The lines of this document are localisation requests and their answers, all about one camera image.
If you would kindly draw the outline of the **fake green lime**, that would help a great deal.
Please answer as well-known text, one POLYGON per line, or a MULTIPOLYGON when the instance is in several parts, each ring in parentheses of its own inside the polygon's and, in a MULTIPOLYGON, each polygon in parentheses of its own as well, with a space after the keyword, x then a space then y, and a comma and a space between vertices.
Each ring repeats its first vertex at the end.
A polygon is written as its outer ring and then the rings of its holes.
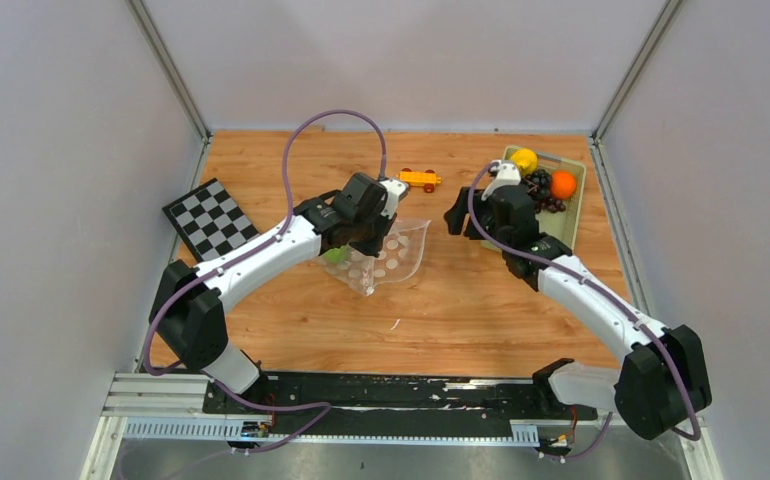
POLYGON ((349 246, 329 249, 322 255, 323 260, 330 265, 339 265, 351 258, 349 246))

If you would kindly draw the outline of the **dark purple fake grapes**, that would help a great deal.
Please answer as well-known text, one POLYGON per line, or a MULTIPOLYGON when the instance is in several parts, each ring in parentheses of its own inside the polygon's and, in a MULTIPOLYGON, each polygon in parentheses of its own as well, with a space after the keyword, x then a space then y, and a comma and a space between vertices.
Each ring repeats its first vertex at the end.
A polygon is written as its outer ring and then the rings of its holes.
POLYGON ((536 211, 538 213, 542 211, 559 213, 564 212, 567 209, 564 201, 554 199, 551 196, 550 181, 551 174, 541 168, 523 179, 523 183, 527 186, 530 197, 536 204, 536 211))

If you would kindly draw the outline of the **clear zip top bag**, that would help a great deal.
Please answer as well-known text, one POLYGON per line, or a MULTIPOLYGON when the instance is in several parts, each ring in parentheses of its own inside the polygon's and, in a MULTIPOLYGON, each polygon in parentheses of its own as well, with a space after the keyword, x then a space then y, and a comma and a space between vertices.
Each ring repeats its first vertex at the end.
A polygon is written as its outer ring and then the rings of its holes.
POLYGON ((385 236, 376 256, 366 256, 351 248, 351 258, 339 265, 316 259, 326 273, 364 296, 377 286, 411 278, 420 268, 430 220, 398 218, 385 236))

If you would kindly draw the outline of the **fake yellow lemon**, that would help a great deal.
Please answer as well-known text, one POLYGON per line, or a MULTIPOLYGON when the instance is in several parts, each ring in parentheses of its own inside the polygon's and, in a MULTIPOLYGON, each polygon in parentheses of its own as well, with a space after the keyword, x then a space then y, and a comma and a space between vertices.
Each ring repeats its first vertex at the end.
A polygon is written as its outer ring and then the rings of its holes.
POLYGON ((539 166, 538 155, 527 148, 513 150, 508 159, 515 164, 521 177, 533 174, 539 166))

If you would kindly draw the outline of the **fake orange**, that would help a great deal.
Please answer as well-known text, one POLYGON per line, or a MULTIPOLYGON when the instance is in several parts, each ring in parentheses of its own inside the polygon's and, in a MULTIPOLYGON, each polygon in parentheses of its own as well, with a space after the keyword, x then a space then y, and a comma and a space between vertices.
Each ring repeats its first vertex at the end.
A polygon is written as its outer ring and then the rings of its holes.
POLYGON ((554 199, 570 200, 577 192, 578 180, 568 171, 557 170, 551 174, 550 194, 554 199))

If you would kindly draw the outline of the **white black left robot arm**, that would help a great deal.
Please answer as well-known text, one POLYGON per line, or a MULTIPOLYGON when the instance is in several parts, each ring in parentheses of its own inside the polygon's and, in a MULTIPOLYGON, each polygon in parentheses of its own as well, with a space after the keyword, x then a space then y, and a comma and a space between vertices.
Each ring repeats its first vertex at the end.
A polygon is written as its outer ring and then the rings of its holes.
POLYGON ((292 267, 349 246, 375 257, 408 186, 355 173, 340 190, 302 201, 273 229, 230 253, 194 267, 168 265, 156 292, 149 335, 159 335, 187 369, 222 383, 244 413, 267 400, 261 369, 228 335, 226 315, 240 301, 292 267))

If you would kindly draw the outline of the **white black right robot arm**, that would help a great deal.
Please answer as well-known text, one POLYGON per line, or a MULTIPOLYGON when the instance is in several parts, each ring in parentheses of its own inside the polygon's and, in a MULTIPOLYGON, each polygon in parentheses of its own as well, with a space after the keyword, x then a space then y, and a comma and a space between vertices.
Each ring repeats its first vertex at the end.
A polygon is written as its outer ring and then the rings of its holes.
POLYGON ((539 383, 531 393, 538 413, 557 417, 571 404, 606 410, 652 440, 711 405, 699 335, 637 310, 564 242, 542 232, 525 185, 498 187, 491 194, 466 186, 444 220, 449 234, 500 249, 513 276, 572 313, 620 364, 611 369, 561 359, 537 371, 539 383))

